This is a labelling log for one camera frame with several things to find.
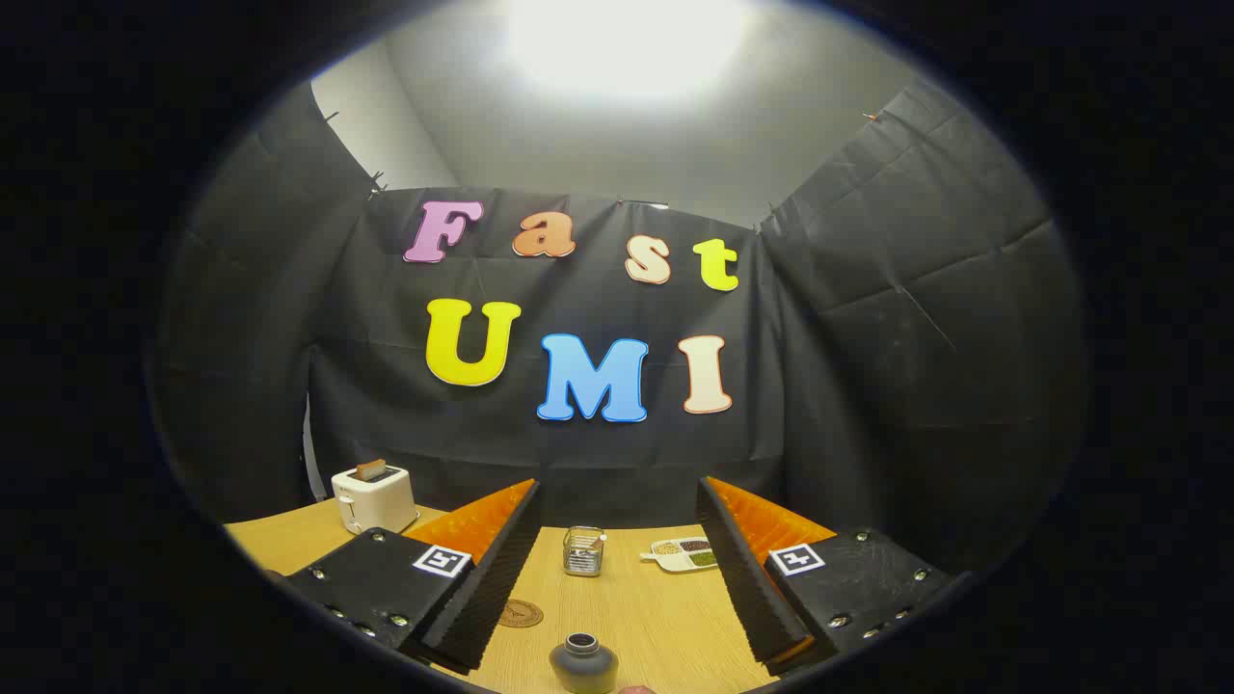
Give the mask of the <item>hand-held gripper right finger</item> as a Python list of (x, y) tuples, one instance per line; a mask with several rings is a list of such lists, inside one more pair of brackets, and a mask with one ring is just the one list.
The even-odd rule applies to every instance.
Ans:
[(698, 482), (696, 517), (752, 654), (772, 677), (898, 632), (955, 583), (879, 530), (829, 530), (714, 477)]

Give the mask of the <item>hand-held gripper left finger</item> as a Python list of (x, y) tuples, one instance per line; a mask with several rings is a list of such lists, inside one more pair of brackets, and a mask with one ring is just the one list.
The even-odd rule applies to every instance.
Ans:
[(285, 585), (366, 640), (466, 675), (539, 536), (539, 487), (522, 480), (402, 533), (365, 530)]

